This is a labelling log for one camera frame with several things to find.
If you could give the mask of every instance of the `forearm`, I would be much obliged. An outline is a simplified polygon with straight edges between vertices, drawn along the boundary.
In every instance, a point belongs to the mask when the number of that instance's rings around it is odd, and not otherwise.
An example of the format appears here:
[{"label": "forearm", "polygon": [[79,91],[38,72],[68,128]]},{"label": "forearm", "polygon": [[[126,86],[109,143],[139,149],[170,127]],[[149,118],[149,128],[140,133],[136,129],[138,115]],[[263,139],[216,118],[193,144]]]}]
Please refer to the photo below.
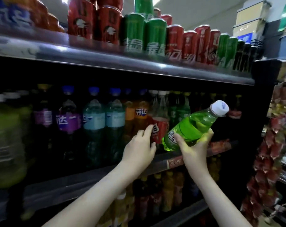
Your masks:
[{"label": "forearm", "polygon": [[251,227],[250,223],[221,191],[210,174],[204,174],[196,183],[220,227]]},{"label": "forearm", "polygon": [[127,165],[121,162],[86,193],[48,221],[44,227],[95,226],[118,194],[137,177],[137,172],[129,170]]}]

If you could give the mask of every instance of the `light blue label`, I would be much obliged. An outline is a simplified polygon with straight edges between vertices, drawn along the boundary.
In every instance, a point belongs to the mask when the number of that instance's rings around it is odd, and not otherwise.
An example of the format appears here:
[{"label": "light blue label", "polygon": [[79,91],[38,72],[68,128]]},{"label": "light blue label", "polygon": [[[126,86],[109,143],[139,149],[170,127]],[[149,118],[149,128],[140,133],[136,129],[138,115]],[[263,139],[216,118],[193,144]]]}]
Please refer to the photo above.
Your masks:
[{"label": "light blue label", "polygon": [[236,38],[238,38],[241,41],[244,41],[245,43],[251,43],[252,35],[253,35],[253,33],[248,33],[245,35],[238,36]]},{"label": "light blue label", "polygon": [[83,115],[83,127],[86,130],[99,130],[105,127],[105,113]]},{"label": "light blue label", "polygon": [[125,112],[107,112],[106,126],[121,127],[125,125]]}]

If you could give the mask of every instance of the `purple label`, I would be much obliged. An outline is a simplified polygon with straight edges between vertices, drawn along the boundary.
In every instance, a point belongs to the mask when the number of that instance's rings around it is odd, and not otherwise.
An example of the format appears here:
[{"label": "purple label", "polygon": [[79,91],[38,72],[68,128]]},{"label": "purple label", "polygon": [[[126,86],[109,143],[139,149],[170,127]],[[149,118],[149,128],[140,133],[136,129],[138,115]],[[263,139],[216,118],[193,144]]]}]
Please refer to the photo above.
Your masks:
[{"label": "purple label", "polygon": [[64,115],[57,115],[57,124],[61,131],[69,134],[81,128],[81,117],[79,114],[66,113]]},{"label": "purple label", "polygon": [[42,111],[34,111],[35,124],[50,126],[52,125],[52,111],[43,109]]}]

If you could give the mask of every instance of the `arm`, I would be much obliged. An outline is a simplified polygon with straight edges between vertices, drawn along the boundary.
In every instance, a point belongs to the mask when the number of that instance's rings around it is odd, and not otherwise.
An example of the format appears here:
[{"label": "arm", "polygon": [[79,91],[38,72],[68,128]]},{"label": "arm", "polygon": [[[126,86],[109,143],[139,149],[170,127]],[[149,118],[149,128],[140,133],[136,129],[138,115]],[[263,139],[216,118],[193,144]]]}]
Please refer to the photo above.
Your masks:
[{"label": "arm", "polygon": [[203,135],[196,145],[189,147],[184,139],[174,134],[188,172],[201,190],[204,199],[220,227],[251,227],[250,223],[221,191],[209,174],[206,162],[208,143],[213,131]]},{"label": "arm", "polygon": [[145,170],[153,160],[156,145],[150,147],[152,125],[139,130],[126,145],[122,161],[86,193],[50,219],[43,227],[95,226],[113,200]]}]

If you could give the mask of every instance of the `red soda can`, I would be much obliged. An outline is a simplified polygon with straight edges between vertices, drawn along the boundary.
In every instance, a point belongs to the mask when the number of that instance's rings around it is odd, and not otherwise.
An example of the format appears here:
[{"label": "red soda can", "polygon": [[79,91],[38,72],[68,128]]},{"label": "red soda can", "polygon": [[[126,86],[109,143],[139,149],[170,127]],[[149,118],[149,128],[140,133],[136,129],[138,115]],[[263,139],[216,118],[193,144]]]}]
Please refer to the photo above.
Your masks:
[{"label": "red soda can", "polygon": [[172,16],[171,16],[171,15],[169,15],[169,14],[162,14],[162,15],[161,15],[161,18],[162,18],[164,21],[166,21],[167,26],[172,25]]},{"label": "red soda can", "polygon": [[218,29],[213,29],[210,31],[207,64],[214,64],[214,58],[216,56],[216,52],[218,49],[220,35],[221,35],[221,32]]},{"label": "red soda can", "polygon": [[89,0],[70,0],[68,33],[92,39],[93,5]]},{"label": "red soda can", "polygon": [[99,9],[100,40],[106,43],[119,44],[121,12],[112,6]]},{"label": "red soda can", "polygon": [[206,63],[208,55],[208,45],[210,40],[210,26],[200,25],[194,29],[198,33],[196,61]]},{"label": "red soda can", "polygon": [[156,7],[153,8],[153,16],[158,17],[158,18],[161,17],[161,11],[159,8],[156,8]]},{"label": "red soda can", "polygon": [[165,55],[170,60],[180,60],[182,58],[183,34],[184,28],[178,24],[167,27]]},{"label": "red soda can", "polygon": [[192,64],[196,61],[197,39],[198,34],[196,31],[189,30],[184,32],[182,59],[188,64]]},{"label": "red soda can", "polygon": [[98,6],[112,6],[117,8],[120,12],[123,10],[123,0],[97,0]]}]

